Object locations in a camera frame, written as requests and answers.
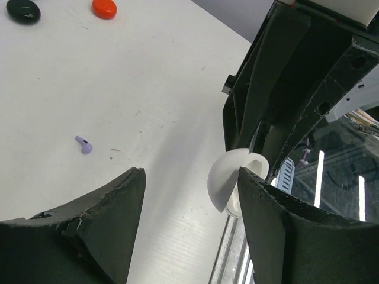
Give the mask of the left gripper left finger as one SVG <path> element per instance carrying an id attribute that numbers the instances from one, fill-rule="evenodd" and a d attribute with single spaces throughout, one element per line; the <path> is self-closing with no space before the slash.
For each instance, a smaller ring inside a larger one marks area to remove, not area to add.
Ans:
<path id="1" fill-rule="evenodd" d="M 2 283 L 126 283 L 146 189 L 142 168 L 32 218 L 1 222 Z"/>

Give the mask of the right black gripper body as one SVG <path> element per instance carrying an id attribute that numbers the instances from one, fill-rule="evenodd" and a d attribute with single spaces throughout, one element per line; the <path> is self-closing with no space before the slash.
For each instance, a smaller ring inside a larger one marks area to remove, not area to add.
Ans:
<path id="1" fill-rule="evenodd" d="M 269 12 L 271 8 L 277 5 L 287 4 L 283 4 L 281 1 L 274 1 Z M 311 26 L 291 56 L 269 97 L 266 112 L 260 121 L 268 124 L 277 124 L 281 114 L 290 105 L 300 103 L 301 93 L 309 90 L 313 79 L 317 77 L 310 69 L 311 64 L 316 63 L 323 56 L 336 56 L 350 44 L 378 45 L 378 38 L 371 35 L 367 28 L 359 28 L 340 22 L 324 11 L 304 4 L 294 3 L 287 6 L 310 16 Z M 377 73 L 378 71 L 372 72 L 369 77 L 365 78 L 357 86 L 357 89 L 360 91 L 368 85 L 369 89 L 377 95 L 378 83 L 374 80 L 374 75 Z M 233 84 L 233 76 L 235 75 L 228 77 L 224 86 L 224 91 L 228 96 L 230 87 Z"/>

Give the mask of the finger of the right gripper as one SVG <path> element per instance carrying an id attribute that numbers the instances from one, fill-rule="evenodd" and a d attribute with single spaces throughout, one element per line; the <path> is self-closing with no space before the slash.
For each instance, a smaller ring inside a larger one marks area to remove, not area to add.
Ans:
<path id="1" fill-rule="evenodd" d="M 290 105 L 266 138 L 268 177 L 274 177 L 284 160 L 324 118 L 334 121 L 367 105 L 378 105 L 378 95 L 366 85 L 357 86 L 378 71 L 378 45 L 350 44 L 336 56 L 323 56 L 310 65 L 317 76 L 300 103 Z"/>
<path id="2" fill-rule="evenodd" d="M 232 77 L 223 108 L 226 151 L 250 145 L 275 85 L 310 26 L 310 16 L 287 5 L 271 8 Z"/>

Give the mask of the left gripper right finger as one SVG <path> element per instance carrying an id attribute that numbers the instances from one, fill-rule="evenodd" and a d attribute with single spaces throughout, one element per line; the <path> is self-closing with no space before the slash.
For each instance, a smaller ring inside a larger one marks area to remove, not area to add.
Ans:
<path id="1" fill-rule="evenodd" d="M 377 283 L 378 225 L 318 209 L 240 168 L 256 283 Z"/>

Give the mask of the white earbud charging case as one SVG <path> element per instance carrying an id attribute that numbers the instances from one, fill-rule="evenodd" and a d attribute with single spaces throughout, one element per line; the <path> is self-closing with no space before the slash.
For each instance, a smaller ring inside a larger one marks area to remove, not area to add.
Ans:
<path id="1" fill-rule="evenodd" d="M 266 179 L 269 163 L 264 156 L 239 148 L 222 154 L 212 165 L 207 179 L 207 190 L 214 207 L 228 215 L 242 218 L 237 180 L 239 168 L 245 167 L 261 179 Z"/>

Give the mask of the red earbud charging case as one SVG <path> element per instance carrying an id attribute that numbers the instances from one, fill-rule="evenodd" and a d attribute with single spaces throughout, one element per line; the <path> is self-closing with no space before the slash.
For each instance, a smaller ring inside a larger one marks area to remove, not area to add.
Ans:
<path id="1" fill-rule="evenodd" d="M 117 14 L 117 6 L 113 0 L 93 0 L 93 13 L 103 19 L 113 19 Z"/>

